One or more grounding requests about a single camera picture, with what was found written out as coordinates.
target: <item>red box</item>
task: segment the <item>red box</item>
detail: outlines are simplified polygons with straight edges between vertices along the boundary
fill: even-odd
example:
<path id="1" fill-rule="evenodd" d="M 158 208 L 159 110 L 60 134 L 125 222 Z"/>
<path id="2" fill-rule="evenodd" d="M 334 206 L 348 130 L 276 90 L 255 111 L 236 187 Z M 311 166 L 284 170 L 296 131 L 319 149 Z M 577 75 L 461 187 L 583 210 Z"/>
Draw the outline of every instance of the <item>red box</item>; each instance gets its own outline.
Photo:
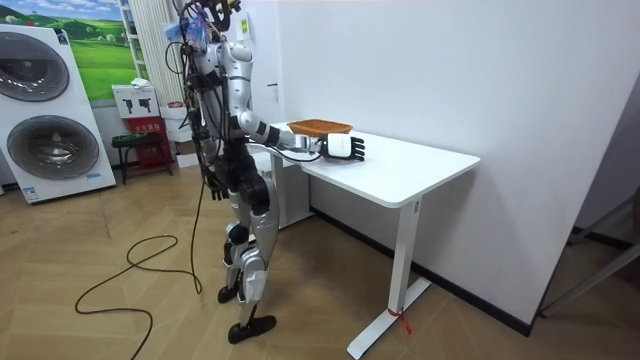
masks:
<path id="1" fill-rule="evenodd" d="M 169 139 L 167 139 L 167 130 L 164 127 L 164 121 L 161 117 L 144 117 L 127 119 L 129 131 L 138 132 L 155 132 L 162 137 L 162 151 L 164 152 L 164 160 L 171 162 L 171 150 L 169 150 Z M 136 149 L 138 152 L 138 163 L 140 167 L 151 167 L 162 164 L 162 154 L 158 153 L 155 147 L 145 147 Z"/>

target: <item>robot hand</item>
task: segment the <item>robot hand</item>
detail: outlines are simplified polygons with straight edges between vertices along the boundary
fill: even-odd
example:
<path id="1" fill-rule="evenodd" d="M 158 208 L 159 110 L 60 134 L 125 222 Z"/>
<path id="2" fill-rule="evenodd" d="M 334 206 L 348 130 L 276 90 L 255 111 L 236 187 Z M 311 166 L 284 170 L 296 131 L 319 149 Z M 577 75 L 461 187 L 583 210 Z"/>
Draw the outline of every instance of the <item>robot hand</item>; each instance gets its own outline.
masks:
<path id="1" fill-rule="evenodd" d="M 220 179 L 215 172 L 206 170 L 206 184 L 209 190 L 211 190 L 211 197 L 213 200 L 222 200 L 229 198 L 229 191 L 225 185 L 222 185 Z"/>
<path id="2" fill-rule="evenodd" d="M 320 155 L 330 159 L 364 161 L 364 140 L 347 134 L 327 134 L 318 139 Z"/>

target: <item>blue sky picture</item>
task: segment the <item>blue sky picture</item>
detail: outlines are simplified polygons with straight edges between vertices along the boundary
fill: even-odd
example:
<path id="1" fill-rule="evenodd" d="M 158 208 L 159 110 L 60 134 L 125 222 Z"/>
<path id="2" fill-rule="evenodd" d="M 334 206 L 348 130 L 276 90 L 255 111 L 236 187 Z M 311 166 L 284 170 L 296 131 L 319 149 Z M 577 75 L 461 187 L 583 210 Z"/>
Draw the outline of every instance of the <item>blue sky picture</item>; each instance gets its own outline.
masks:
<path id="1" fill-rule="evenodd" d="M 0 0 L 0 4 L 23 14 L 73 19 L 122 20 L 119 0 Z"/>

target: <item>humanoid robot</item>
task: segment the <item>humanoid robot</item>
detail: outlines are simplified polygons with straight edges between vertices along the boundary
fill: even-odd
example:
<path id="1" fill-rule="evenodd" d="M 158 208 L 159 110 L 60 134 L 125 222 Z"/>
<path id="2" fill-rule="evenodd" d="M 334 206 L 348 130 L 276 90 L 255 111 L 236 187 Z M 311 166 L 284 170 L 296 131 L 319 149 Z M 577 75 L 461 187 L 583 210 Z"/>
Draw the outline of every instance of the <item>humanoid robot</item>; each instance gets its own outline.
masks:
<path id="1" fill-rule="evenodd" d="M 181 21 L 190 9 L 209 9 L 213 19 L 213 41 L 206 50 L 190 46 L 183 31 L 181 55 L 188 117 L 203 178 L 214 200 L 229 198 L 237 218 L 226 227 L 227 278 L 218 292 L 218 302 L 237 297 L 241 306 L 239 322 L 229 330 L 229 342 L 235 344 L 276 324 L 273 316 L 254 315 L 279 231 L 278 198 L 271 179 L 256 170 L 247 143 L 352 161 L 364 160 L 364 143 L 347 134 L 310 137 L 265 123 L 250 108 L 253 55 L 222 35 L 229 29 L 232 11 L 240 11 L 240 1 L 192 0 L 179 11 Z M 255 242 L 249 242 L 250 230 Z"/>

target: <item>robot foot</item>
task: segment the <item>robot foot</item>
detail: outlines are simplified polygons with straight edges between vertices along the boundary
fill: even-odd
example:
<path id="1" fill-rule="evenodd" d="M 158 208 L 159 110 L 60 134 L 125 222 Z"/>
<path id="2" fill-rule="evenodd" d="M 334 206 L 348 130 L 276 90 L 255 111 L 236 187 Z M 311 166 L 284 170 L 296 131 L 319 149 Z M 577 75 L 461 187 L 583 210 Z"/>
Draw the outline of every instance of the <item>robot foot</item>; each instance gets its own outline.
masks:
<path id="1" fill-rule="evenodd" d="M 235 324 L 229 329 L 229 343 L 237 344 L 248 338 L 259 336 L 276 326 L 276 318 L 272 315 L 253 318 L 251 322 L 244 328 L 240 328 L 240 323 Z"/>
<path id="2" fill-rule="evenodd" d="M 226 304 L 231 301 L 238 294 L 238 288 L 238 282 L 236 281 L 236 284 L 231 289 L 226 286 L 220 289 L 218 291 L 218 303 Z"/>

